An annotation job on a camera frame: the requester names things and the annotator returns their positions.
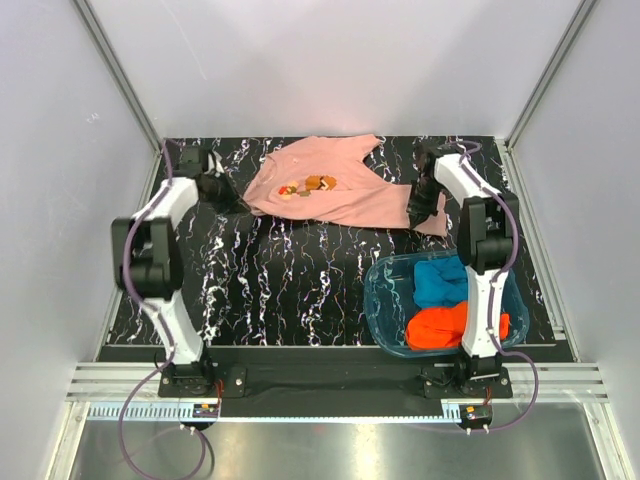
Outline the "pink t shirt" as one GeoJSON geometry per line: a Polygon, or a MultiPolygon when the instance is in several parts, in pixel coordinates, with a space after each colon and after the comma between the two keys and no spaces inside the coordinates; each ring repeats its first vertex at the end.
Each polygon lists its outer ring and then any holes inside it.
{"type": "Polygon", "coordinates": [[[411,187],[364,163],[380,144],[373,134],[298,140],[266,156],[243,200],[256,216],[408,229],[411,187]]]}

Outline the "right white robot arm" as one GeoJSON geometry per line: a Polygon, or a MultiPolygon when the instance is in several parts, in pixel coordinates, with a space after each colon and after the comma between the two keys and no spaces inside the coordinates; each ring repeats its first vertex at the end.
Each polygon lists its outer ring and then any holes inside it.
{"type": "Polygon", "coordinates": [[[477,142],[414,145],[419,177],[407,205],[417,228],[438,213],[440,193],[448,191],[460,208],[457,251],[468,277],[467,322],[453,367],[457,390],[476,396],[499,379],[504,351],[500,340],[504,285],[519,250],[518,197],[501,193],[471,166],[477,142]]]}

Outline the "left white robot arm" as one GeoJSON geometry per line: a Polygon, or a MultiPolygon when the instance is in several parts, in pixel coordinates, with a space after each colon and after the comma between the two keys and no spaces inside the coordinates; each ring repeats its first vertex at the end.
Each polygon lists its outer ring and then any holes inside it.
{"type": "Polygon", "coordinates": [[[216,372],[201,361],[204,341],[187,312],[182,287],[184,263],[177,230],[199,203],[219,214],[246,213],[222,156],[202,146],[187,146],[177,164],[166,158],[167,178],[134,215],[111,224],[114,279],[152,321],[168,362],[187,365],[181,384],[196,396],[215,386],[216,372]]]}

